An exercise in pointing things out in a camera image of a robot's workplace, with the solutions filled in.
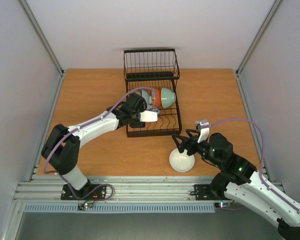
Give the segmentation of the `green patterned bowl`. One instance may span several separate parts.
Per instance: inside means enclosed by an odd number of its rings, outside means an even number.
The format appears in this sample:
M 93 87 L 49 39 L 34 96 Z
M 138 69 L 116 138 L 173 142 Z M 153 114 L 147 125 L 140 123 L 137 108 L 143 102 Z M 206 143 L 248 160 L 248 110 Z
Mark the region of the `green patterned bowl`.
M 145 99 L 147 105 L 152 105 L 152 96 L 147 91 L 141 90 L 141 96 Z

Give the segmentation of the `plain mint green bowl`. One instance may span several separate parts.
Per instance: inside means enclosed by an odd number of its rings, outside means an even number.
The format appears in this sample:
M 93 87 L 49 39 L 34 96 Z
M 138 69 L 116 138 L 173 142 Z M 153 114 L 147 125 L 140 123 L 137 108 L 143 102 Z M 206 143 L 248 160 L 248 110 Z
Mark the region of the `plain mint green bowl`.
M 176 102 L 176 93 L 163 87 L 160 91 L 161 105 L 164 109 L 171 107 Z

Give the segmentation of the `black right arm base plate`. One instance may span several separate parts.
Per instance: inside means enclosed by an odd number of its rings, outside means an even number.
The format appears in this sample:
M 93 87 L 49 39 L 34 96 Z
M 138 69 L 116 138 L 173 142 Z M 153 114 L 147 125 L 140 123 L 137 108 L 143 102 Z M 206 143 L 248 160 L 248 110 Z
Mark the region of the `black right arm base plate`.
M 194 196 L 196 201 L 231 201 L 225 196 L 214 195 L 209 184 L 195 184 L 189 194 Z

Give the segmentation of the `orange bowl white inside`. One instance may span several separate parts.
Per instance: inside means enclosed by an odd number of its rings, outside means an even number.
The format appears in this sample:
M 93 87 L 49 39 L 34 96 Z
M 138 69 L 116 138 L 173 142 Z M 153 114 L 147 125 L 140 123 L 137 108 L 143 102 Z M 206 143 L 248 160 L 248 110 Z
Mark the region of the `orange bowl white inside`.
M 151 92 L 152 105 L 160 108 L 162 106 L 161 102 L 161 91 L 159 89 L 154 88 Z

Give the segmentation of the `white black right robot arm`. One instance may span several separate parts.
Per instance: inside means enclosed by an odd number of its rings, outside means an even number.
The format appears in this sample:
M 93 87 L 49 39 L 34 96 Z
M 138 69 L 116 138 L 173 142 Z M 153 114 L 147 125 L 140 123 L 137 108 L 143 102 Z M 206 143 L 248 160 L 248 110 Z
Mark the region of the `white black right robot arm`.
M 222 134 L 213 133 L 207 140 L 199 140 L 195 130 L 187 136 L 173 134 L 177 151 L 192 157 L 200 155 L 206 163 L 220 172 L 209 185 L 214 200 L 232 200 L 260 215 L 285 240 L 300 240 L 300 203 L 286 196 L 262 176 L 244 157 L 234 153 L 233 144 Z

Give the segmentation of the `red white patterned bowl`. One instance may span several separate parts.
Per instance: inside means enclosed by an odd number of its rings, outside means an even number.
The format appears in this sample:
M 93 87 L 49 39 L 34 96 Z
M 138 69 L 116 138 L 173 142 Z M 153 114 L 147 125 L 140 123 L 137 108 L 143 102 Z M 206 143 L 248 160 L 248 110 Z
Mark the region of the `red white patterned bowl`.
M 146 109 L 147 111 L 151 111 L 151 112 L 155 112 L 157 115 L 160 114 L 160 109 L 155 107 L 155 106 L 152 106 L 152 105 L 149 105 Z

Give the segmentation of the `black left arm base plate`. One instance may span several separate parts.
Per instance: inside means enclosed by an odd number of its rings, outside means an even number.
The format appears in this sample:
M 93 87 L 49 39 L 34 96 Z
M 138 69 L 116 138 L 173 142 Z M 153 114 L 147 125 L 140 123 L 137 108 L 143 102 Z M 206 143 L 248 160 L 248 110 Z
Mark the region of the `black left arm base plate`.
M 104 200 L 106 198 L 107 186 L 104 184 L 88 184 L 81 190 L 76 190 L 65 184 L 62 187 L 60 199 L 63 201 L 78 201 L 78 200 Z

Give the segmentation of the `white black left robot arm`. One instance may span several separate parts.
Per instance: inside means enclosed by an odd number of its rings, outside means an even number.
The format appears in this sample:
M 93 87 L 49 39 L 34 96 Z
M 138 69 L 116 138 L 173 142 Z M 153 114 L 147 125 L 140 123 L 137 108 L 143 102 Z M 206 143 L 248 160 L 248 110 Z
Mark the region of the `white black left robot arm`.
M 83 123 L 69 127 L 57 124 L 52 129 L 41 156 L 65 180 L 77 199 L 86 199 L 92 191 L 90 180 L 78 166 L 80 148 L 95 138 L 137 122 L 147 108 L 146 100 L 131 93 L 125 101 L 108 107 L 102 114 Z

